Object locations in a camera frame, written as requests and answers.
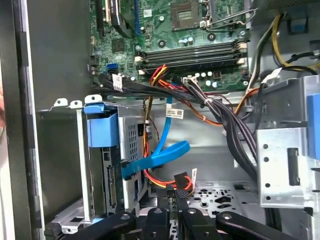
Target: yellow wire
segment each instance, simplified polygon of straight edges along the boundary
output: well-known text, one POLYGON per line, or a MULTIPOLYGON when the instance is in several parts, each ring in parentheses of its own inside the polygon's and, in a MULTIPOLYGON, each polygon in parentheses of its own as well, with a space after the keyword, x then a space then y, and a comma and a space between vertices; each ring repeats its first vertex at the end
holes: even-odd
MULTIPOLYGON (((279 25, 279 21, 280 21, 281 15, 276 16, 276 20, 274 22, 274 25, 272 27, 272 46, 274 49, 274 53, 276 55, 276 57, 279 59, 279 61, 281 62, 282 65, 284 65, 285 67, 289 67, 289 66, 294 66, 290 63, 287 63, 281 56, 280 50, 279 50, 279 44, 278 44, 278 25, 279 25)), ((320 67, 320 63, 308 66, 308 68, 319 68, 320 67)))

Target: black cable bundle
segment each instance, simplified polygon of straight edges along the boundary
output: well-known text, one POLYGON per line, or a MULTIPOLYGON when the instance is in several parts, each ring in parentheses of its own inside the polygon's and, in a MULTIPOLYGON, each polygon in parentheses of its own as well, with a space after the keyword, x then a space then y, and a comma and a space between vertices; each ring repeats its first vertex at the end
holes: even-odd
POLYGON ((166 89, 158 86, 151 86, 135 81, 122 78, 121 91, 114 89, 113 76, 101 73, 98 77, 99 82, 103 85, 94 86, 91 89, 93 94, 106 94, 120 97, 172 97, 179 100, 200 104, 201 102, 189 93, 178 89, 166 89))
POLYGON ((223 103, 216 99, 208 98, 194 82, 188 81, 185 84, 185 87, 189 89, 196 98, 203 102, 204 105, 206 105, 212 112, 216 120, 223 125, 226 131, 228 148, 233 158, 256 183, 258 181, 257 170, 247 156, 238 135, 239 129, 248 144, 254 159, 256 160, 256 142, 248 126, 223 103))

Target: connector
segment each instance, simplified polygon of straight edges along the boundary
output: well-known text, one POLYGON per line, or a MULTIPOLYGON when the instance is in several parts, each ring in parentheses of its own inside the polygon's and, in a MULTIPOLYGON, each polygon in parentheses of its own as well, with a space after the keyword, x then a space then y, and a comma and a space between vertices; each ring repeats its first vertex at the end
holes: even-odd
POLYGON ((119 68, 119 65, 118 63, 108 63, 106 66, 105 66, 106 70, 109 71, 109 70, 117 70, 119 68))

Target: ventilation holes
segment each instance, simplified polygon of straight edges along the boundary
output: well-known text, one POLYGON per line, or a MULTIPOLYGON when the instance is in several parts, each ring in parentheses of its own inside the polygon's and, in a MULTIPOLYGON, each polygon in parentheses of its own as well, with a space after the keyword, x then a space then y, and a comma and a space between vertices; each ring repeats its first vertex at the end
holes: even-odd
POLYGON ((315 3, 319 2, 319 0, 269 0, 267 9, 280 9, 280 8, 287 8, 287 7, 293 7, 297 5, 302 5, 302 4, 310 4, 310 3, 315 3))
POLYGON ((138 159, 138 146, 137 146, 137 126, 130 125, 129 130, 129 152, 130 160, 134 161, 138 159))

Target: cable tie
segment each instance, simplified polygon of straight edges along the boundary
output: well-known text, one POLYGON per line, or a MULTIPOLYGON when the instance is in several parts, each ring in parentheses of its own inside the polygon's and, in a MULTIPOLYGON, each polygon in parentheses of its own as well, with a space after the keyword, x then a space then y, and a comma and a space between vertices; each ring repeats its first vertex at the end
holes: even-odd
POLYGON ((203 101, 204 104, 207 104, 207 102, 211 102, 212 103, 212 98, 207 98, 206 100, 203 101))

